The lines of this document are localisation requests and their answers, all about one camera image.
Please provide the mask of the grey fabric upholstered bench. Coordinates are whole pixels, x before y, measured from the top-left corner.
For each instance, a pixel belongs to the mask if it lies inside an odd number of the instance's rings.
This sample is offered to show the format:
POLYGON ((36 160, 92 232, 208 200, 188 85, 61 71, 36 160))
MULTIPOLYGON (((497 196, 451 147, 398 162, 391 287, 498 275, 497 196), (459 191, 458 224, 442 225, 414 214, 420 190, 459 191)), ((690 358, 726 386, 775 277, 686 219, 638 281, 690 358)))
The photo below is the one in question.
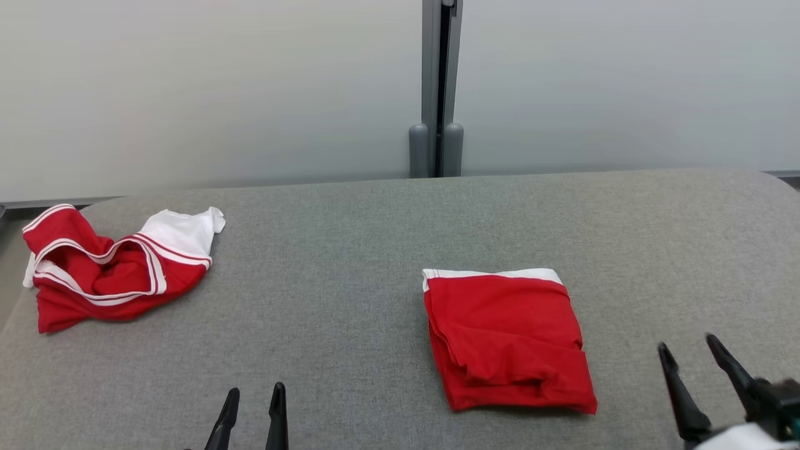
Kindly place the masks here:
POLYGON ((22 292, 0 332, 0 450, 201 448, 229 389, 231 447, 263 450, 274 383, 295 450, 672 450, 664 341, 717 425, 743 410, 705 343, 800 380, 800 192, 737 170, 453 177, 196 190, 83 209, 120 238, 217 207, 208 275, 129 324, 40 335, 22 292), (423 269, 552 268, 584 336, 595 416, 454 413, 423 269))

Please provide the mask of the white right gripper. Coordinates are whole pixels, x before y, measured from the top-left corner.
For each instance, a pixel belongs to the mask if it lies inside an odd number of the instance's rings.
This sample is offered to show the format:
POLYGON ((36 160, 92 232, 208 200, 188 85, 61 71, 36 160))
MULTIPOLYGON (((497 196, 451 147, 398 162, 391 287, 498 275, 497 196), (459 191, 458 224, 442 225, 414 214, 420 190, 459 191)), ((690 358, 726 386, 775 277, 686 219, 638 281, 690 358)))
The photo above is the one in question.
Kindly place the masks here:
MULTIPOLYGON (((744 408, 745 418, 754 419, 755 399, 749 392, 753 377, 731 355, 717 336, 706 334, 706 344, 718 367, 726 373, 736 391, 744 408)), ((800 441, 794 439, 778 441, 756 422, 729 427, 706 439, 711 435, 711 420, 700 410, 683 383, 679 365, 668 345, 660 342, 657 345, 657 352, 678 436, 685 446, 694 446, 694 450, 800 450, 800 441)))

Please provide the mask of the grey cylindrical post bumper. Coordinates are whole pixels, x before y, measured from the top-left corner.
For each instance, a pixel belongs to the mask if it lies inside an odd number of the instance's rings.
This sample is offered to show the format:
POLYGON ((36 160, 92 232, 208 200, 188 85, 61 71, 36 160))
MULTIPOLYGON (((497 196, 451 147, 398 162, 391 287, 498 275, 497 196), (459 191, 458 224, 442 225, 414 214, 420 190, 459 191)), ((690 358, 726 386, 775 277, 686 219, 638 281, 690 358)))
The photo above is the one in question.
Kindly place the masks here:
POLYGON ((451 123, 442 130, 442 177, 452 178, 462 176, 463 165, 464 128, 457 123, 451 123))
POLYGON ((424 123, 412 125, 409 139, 409 178, 429 177, 429 130, 424 123))

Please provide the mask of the grey metal partition post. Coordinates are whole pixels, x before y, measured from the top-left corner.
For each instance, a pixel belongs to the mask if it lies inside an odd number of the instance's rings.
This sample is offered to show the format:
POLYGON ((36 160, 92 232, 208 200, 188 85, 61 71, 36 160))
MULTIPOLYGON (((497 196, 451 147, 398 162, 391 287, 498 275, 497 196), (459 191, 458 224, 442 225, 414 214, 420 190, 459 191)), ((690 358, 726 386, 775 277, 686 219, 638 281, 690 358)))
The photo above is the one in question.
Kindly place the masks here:
POLYGON ((454 122, 464 0, 422 0, 422 111, 429 178, 443 178, 442 131, 454 122))

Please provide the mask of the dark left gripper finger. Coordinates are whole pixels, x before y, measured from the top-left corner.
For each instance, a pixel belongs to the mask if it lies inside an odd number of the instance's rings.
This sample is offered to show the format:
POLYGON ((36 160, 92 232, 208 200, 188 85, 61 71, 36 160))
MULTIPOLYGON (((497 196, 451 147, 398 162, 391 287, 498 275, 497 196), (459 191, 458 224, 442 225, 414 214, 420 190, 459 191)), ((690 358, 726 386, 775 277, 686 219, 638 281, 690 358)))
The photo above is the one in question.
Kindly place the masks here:
POLYGON ((231 432, 237 421, 239 401, 240 390, 237 387, 231 388, 228 391, 217 421, 212 427, 212 432, 209 434, 204 450, 228 450, 229 442, 231 442, 231 432))
POLYGON ((283 382, 277 382, 272 389, 268 414, 271 422, 265 450, 289 450, 288 407, 283 382))

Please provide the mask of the red shirt white striped sleeves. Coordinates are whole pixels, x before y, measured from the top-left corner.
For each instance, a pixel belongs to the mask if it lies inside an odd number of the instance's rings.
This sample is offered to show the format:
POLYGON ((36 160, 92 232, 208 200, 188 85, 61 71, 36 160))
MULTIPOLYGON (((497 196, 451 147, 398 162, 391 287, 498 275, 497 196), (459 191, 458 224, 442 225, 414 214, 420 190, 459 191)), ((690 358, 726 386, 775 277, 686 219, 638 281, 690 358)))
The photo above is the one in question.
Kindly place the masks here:
POLYGON ((22 229, 29 249, 23 284, 37 290, 37 329, 59 333, 85 320, 128 322, 192 290, 213 264, 223 212, 168 209, 135 233, 98 234, 73 205, 45 210, 22 229))

